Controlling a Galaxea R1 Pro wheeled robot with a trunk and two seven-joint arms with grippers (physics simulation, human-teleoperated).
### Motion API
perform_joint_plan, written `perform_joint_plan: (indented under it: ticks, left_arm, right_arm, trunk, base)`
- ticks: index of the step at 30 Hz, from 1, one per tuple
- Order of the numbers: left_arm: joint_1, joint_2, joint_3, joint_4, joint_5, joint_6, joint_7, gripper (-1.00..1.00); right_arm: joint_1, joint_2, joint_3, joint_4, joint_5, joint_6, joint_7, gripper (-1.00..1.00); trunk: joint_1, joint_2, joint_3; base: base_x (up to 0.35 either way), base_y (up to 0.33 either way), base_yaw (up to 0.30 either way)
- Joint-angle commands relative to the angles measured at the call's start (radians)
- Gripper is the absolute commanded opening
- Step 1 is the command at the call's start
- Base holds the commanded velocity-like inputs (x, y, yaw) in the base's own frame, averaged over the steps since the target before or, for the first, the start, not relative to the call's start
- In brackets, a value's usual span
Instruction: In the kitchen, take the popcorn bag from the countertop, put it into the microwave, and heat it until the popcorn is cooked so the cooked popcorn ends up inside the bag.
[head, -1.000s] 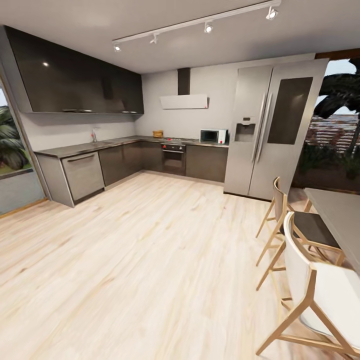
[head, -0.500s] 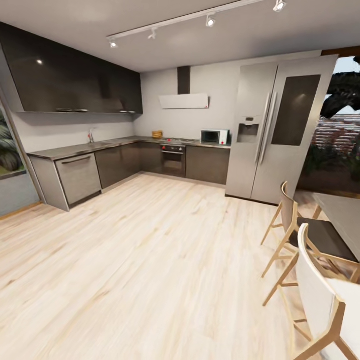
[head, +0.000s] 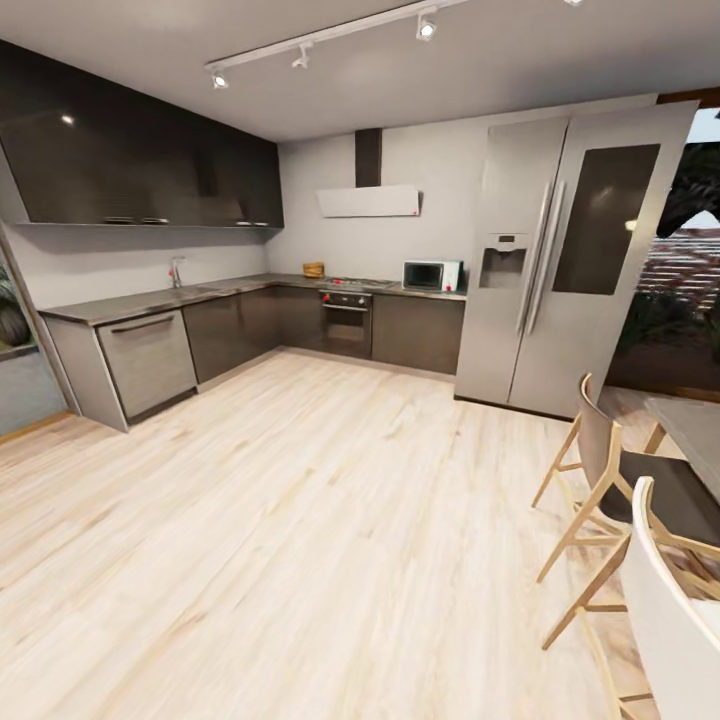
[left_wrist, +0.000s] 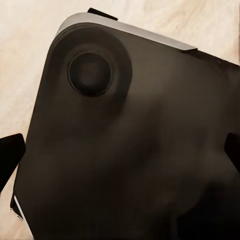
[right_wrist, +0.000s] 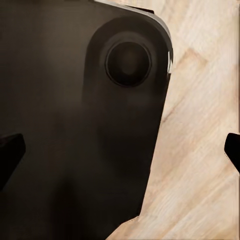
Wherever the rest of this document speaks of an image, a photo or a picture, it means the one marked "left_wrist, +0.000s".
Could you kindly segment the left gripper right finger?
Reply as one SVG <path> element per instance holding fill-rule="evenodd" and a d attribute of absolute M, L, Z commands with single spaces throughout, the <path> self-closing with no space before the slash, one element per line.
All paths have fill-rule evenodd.
<path fill-rule="evenodd" d="M 240 135 L 229 133 L 227 135 L 224 151 L 240 173 Z"/>

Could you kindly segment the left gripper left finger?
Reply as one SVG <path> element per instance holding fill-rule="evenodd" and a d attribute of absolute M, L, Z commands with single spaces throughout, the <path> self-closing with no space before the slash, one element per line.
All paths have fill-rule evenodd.
<path fill-rule="evenodd" d="M 0 193 L 25 153 L 21 133 L 0 138 Z"/>

